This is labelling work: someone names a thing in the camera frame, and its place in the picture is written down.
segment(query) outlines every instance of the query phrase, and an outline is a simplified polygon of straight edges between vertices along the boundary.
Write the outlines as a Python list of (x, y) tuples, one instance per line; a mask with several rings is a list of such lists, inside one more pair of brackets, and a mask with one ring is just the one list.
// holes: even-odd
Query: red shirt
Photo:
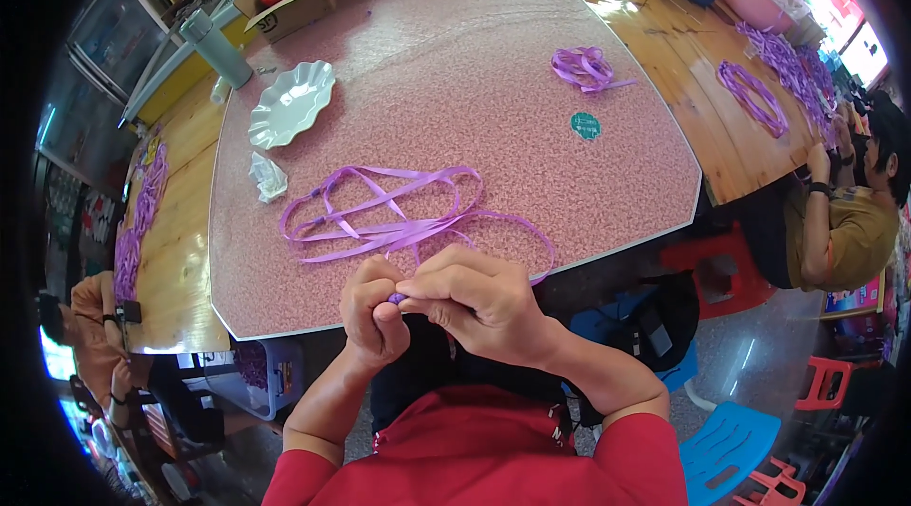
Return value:
[(418, 399), (341, 469), (308, 450), (280, 457), (263, 506), (687, 503), (677, 438), (650, 413), (615, 421), (578, 457), (556, 411), (493, 386)]

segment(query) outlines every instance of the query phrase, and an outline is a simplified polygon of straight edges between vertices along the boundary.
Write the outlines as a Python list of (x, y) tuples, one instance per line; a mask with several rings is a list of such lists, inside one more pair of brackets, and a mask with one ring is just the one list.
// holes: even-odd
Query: pink speckled tabletop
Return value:
[[(558, 47), (591, 45), (604, 49), (617, 79), (639, 83), (585, 95), (550, 69)], [(292, 199), (347, 164), (472, 167), (484, 178), (482, 208), (536, 225), (552, 240), (561, 268), (691, 221), (699, 165), (658, 91), (583, 0), (338, 0), (335, 13), (275, 45), (258, 37), (247, 57), (254, 68), (278, 70), (254, 74), (228, 103), (209, 235), (212, 305), (238, 339), (341, 323), (339, 294), (363, 257), (301, 265), (278, 220)], [(316, 59), (335, 68), (332, 102), (289, 146), (260, 150), (288, 174), (289, 186), (262, 204), (248, 177), (250, 112), (279, 72)], [(570, 127), (577, 112), (600, 121), (594, 141)], [(387, 190), (402, 183), (373, 179)], [(333, 192), (339, 209), (368, 197), (355, 181)], [(396, 201), (411, 219), (438, 217), (451, 193), (435, 184)], [(324, 212), (316, 200), (295, 220)], [(348, 221), (357, 227), (395, 219), (381, 207)], [(457, 228), (482, 251), (521, 262), (530, 273), (547, 268), (547, 250), (520, 225), (477, 219)], [(432, 238), (421, 243), (421, 254), (453, 240)], [(354, 245), (330, 243), (308, 252)], [(409, 252), (390, 258), (404, 272), (414, 270)]]

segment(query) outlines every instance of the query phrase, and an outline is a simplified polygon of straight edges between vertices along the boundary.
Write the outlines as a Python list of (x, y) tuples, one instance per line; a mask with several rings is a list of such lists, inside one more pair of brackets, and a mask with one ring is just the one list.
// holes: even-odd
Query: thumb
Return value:
[(395, 338), (400, 338), (402, 336), (408, 337), (409, 335), (408, 325), (404, 323), (404, 320), (402, 319), (402, 313), (398, 311), (398, 307), (395, 305), (390, 306), (394, 307), (395, 309), (377, 309), (373, 311), (373, 323), (376, 326), (376, 329), (380, 331), (380, 335), (385, 340), (386, 344)]
[(465, 337), (478, 325), (468, 309), (453, 300), (406, 298), (399, 303), (399, 308), (404, 312), (427, 315), (427, 320), (454, 337)]

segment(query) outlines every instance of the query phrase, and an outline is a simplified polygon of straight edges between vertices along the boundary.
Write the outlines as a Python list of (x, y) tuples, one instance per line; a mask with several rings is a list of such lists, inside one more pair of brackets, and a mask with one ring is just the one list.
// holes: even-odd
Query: hand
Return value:
[(120, 332), (117, 323), (111, 322), (110, 320), (105, 322), (105, 338), (108, 340), (108, 345), (113, 347), (119, 356), (124, 359), (130, 359), (127, 351), (124, 349), (123, 333)]
[(111, 375), (111, 393), (115, 398), (123, 401), (133, 388), (133, 376), (130, 375), (130, 365), (125, 359), (121, 359), (114, 366), (114, 374)]
[(826, 147), (821, 142), (810, 149), (810, 153), (806, 157), (806, 167), (810, 170), (813, 181), (829, 182), (832, 165), (829, 163)]
[(842, 158), (847, 158), (854, 154), (854, 147), (851, 145), (851, 131), (848, 122), (840, 115), (836, 114), (832, 118), (832, 126), (836, 129), (838, 135), (838, 153)]
[(372, 371), (398, 359), (411, 344), (401, 311), (387, 302), (402, 279), (402, 272), (379, 254), (362, 262), (342, 291), (348, 344)]
[(426, 314), (469, 353), (507, 364), (539, 367), (564, 330), (541, 313), (524, 267), (459, 245), (428, 259), (395, 290), (408, 296), (402, 310)]

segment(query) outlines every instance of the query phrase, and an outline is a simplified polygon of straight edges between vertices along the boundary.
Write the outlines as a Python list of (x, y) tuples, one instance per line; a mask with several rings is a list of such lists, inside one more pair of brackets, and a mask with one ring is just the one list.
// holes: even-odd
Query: green sticker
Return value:
[(587, 141), (593, 141), (601, 134), (601, 123), (587, 112), (577, 112), (572, 115), (569, 125), (576, 131), (576, 134)]

